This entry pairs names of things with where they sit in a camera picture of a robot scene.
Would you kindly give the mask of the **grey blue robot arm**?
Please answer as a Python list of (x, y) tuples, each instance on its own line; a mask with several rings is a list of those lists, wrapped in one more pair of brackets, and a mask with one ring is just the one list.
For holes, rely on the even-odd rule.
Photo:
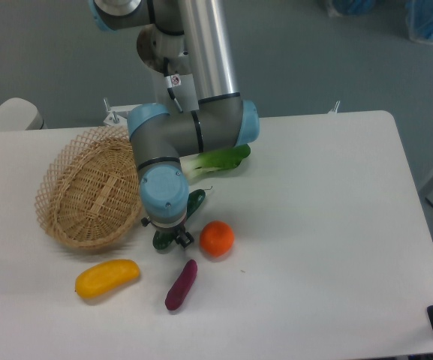
[(242, 146), (256, 140), (254, 103), (241, 99), (221, 1), (91, 1), (98, 27), (115, 32), (139, 28), (137, 52), (161, 76), (154, 103), (128, 113), (144, 225), (189, 246), (186, 231), (187, 155)]

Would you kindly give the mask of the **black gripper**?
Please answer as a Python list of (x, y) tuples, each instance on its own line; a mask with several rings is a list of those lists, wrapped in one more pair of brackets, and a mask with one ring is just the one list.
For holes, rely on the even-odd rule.
[(175, 234), (176, 243), (182, 248), (187, 248), (194, 243), (194, 237), (185, 228), (186, 216), (182, 216), (174, 222), (160, 223), (152, 220), (150, 216), (142, 217), (140, 223), (147, 227), (152, 225), (156, 228), (156, 232), (153, 236), (154, 245), (170, 245), (172, 242), (172, 234)]

